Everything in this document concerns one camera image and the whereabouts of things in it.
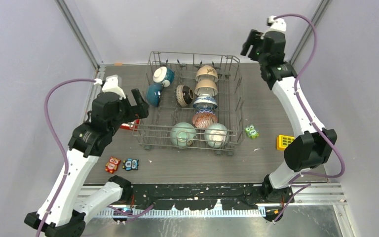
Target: yellow toy block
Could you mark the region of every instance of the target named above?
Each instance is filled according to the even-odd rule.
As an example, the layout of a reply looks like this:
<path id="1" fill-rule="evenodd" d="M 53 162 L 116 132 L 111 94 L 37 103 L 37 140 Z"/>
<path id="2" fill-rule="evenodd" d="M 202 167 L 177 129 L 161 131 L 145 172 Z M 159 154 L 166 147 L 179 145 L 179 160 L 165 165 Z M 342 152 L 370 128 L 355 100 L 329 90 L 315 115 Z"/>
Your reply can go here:
<path id="1" fill-rule="evenodd" d="M 294 141 L 295 137 L 279 135 L 277 137 L 277 150 L 283 151 Z"/>

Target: white wall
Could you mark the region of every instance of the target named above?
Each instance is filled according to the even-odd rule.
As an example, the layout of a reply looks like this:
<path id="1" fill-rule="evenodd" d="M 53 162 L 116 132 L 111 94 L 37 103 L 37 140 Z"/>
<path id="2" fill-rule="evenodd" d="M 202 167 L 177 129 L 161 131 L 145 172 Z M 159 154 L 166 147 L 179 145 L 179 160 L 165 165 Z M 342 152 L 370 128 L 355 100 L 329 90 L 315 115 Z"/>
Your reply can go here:
<path id="1" fill-rule="evenodd" d="M 0 0 L 0 237 L 34 236 L 24 217 L 41 206 L 63 164 L 44 120 L 46 93 L 93 75 L 53 0 Z M 63 144 L 79 124 L 89 89 L 69 85 L 50 101 Z"/>
<path id="2" fill-rule="evenodd" d="M 105 64 L 147 63 L 151 51 L 238 56 L 251 29 L 284 13 L 312 17 L 318 0 L 67 0 Z M 287 19 L 287 58 L 307 24 Z"/>
<path id="3" fill-rule="evenodd" d="M 302 86 L 327 128 L 338 134 L 346 172 L 339 178 L 359 236 L 379 236 L 379 1 L 333 1 Z M 311 42 L 301 54 L 299 70 Z M 332 154 L 325 166 L 339 171 Z"/>

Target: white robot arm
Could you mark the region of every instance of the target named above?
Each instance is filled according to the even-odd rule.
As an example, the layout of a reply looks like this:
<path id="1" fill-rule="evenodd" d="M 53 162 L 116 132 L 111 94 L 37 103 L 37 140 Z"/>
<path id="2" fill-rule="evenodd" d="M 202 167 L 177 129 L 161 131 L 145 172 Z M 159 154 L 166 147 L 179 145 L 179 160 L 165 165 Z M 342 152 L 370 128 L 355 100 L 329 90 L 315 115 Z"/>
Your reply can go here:
<path id="1" fill-rule="evenodd" d="M 77 200 L 77 196 L 120 125 L 148 116 L 149 106 L 143 101 L 139 90 L 134 89 L 132 93 L 136 106 L 130 105 L 118 86 L 117 75 L 106 78 L 102 92 L 92 102 L 88 120 L 73 131 L 67 151 L 69 173 L 65 174 L 63 166 L 44 204 L 37 212 L 27 214 L 24 220 L 27 225 L 38 229 L 64 176 L 66 179 L 41 230 L 47 237 L 80 236 L 95 214 L 113 202 L 130 199 L 131 183 L 118 176 L 111 177 L 100 190 L 85 199 Z"/>
<path id="2" fill-rule="evenodd" d="M 289 184 L 299 173 L 308 171 L 327 162 L 332 151 L 330 146 L 319 135 L 304 112 L 297 95 L 301 98 L 313 122 L 334 144 L 337 135 L 333 129 L 326 129 L 316 117 L 307 102 L 300 86 L 295 91 L 297 73 L 294 67 L 284 61 L 285 30 L 284 19 L 270 16 L 267 20 L 269 29 L 264 33 L 251 30 L 243 44 L 241 55 L 258 61 L 261 66 L 261 77 L 280 100 L 293 127 L 295 140 L 284 151 L 284 162 L 264 178 L 261 188 L 263 199 L 280 202 L 281 197 L 287 200 Z"/>

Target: rack wheel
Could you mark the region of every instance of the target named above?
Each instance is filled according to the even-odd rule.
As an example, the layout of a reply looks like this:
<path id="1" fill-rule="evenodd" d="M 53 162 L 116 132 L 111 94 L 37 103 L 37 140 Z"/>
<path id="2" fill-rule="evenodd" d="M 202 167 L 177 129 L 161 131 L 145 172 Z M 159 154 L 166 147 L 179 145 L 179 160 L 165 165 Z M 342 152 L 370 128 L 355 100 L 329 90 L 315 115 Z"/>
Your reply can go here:
<path id="1" fill-rule="evenodd" d="M 145 145 L 144 148 L 146 151 L 150 151 L 152 149 L 152 145 Z"/>

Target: dish rack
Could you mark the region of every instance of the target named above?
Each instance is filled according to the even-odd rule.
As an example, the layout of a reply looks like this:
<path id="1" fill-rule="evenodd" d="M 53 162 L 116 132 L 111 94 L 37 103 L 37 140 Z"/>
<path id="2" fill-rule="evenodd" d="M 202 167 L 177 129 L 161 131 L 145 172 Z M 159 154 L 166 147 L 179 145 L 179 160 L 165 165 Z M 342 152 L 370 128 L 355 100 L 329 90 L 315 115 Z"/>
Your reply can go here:
<path id="1" fill-rule="evenodd" d="M 171 129 L 179 122 L 192 124 L 192 117 L 197 112 L 192 107 L 196 96 L 187 107 L 178 105 L 175 95 L 176 87 L 183 84 L 194 90 L 195 75 L 198 68 L 205 65 L 215 67 L 219 76 L 216 83 L 218 94 L 215 96 L 218 108 L 214 112 L 218 117 L 218 123 L 227 128 L 228 142 L 220 148 L 209 147 L 204 139 L 205 129 L 195 128 L 196 136 L 191 146 L 184 148 L 174 146 L 170 139 Z M 217 156 L 224 153 L 227 156 L 232 156 L 234 148 L 244 139 L 242 111 L 244 94 L 240 75 L 240 60 L 230 55 L 151 52 L 146 75 L 141 85 L 143 98 L 145 98 L 148 86 L 154 83 L 152 80 L 153 73 L 162 66 L 172 69 L 175 77 L 172 84 L 163 89 L 159 106 L 150 106 L 149 117 L 141 119 L 139 125 L 133 129 L 133 135 L 137 138 L 138 143 L 145 150 L 151 150 L 155 147 L 205 149 L 214 150 Z"/>

